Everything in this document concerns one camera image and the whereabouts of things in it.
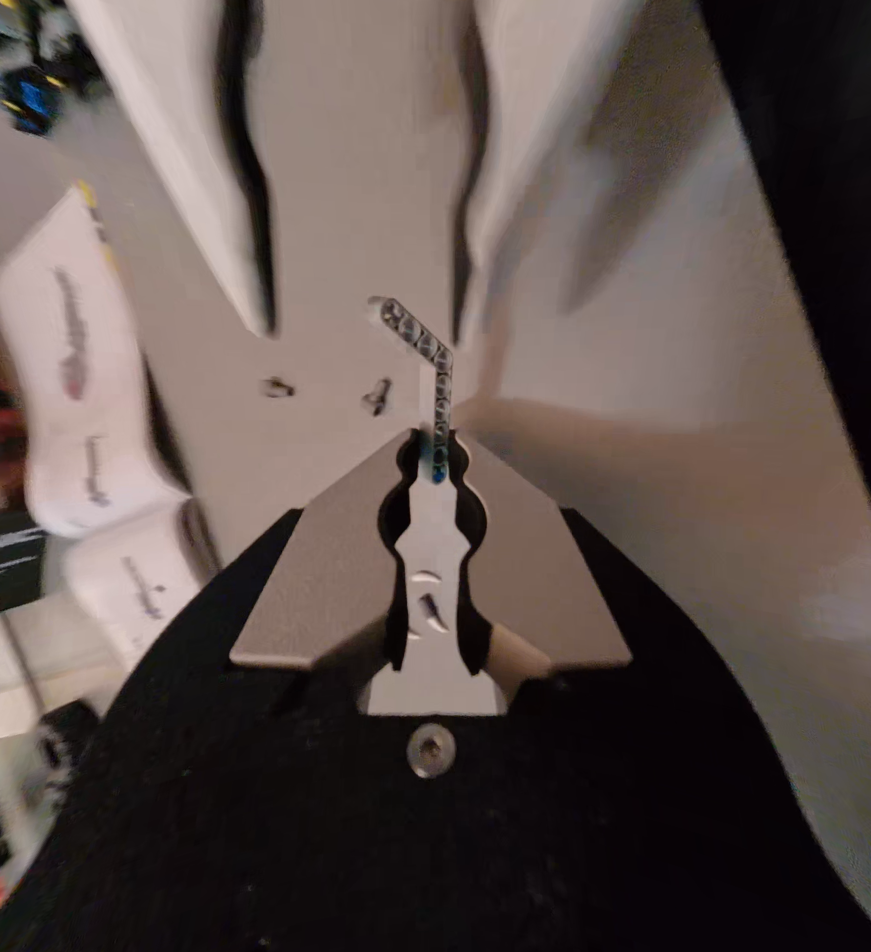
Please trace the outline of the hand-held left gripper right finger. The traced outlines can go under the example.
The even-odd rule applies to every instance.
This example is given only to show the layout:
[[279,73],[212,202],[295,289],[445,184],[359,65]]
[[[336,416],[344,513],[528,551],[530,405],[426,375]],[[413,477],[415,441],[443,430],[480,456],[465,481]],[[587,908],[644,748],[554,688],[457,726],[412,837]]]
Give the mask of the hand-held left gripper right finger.
[[626,667],[632,651],[558,504],[487,448],[453,432],[457,644],[495,683]]

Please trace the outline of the open instruction booklet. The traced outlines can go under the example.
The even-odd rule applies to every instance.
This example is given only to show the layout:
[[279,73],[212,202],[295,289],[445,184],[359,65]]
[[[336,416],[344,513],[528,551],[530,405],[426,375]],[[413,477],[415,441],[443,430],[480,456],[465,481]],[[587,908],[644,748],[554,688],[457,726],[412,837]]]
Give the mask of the open instruction booklet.
[[156,446],[132,309],[82,186],[0,266],[0,334],[25,410],[26,506],[71,541],[65,583],[131,672],[218,563]]

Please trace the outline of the grey angled toy beam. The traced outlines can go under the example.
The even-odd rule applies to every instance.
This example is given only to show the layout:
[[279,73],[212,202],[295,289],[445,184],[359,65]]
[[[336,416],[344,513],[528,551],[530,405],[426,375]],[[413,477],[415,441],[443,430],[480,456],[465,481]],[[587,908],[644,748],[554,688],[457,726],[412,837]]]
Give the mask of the grey angled toy beam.
[[420,436],[445,440],[449,444],[453,416],[454,354],[450,346],[391,296],[373,295],[367,301],[368,319],[383,328],[405,353],[421,362]]

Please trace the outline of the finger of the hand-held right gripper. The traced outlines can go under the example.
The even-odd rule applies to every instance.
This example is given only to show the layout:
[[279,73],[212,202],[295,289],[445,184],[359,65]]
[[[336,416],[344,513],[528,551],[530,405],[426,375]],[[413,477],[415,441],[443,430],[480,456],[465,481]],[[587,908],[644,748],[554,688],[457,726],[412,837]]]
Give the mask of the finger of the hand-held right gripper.
[[495,301],[573,163],[593,186],[558,307],[616,270],[703,136],[699,2],[469,2],[472,155],[455,209],[453,343]]
[[219,287],[251,333],[275,337],[275,204],[248,103],[265,3],[70,8]]

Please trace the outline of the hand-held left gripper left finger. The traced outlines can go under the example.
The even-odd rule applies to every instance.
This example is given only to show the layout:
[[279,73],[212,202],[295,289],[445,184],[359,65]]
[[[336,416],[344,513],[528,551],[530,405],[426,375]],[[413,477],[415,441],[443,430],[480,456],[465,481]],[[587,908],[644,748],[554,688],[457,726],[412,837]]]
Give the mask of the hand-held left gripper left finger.
[[344,667],[366,683],[402,666],[406,567],[419,432],[408,429],[310,501],[230,653],[251,668]]

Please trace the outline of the toy truck model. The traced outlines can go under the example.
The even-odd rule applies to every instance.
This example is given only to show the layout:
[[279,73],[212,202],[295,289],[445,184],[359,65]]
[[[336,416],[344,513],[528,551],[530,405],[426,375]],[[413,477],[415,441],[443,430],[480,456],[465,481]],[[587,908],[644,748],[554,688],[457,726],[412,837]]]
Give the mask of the toy truck model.
[[0,111],[25,134],[47,137],[64,107],[109,91],[64,1],[0,1]]

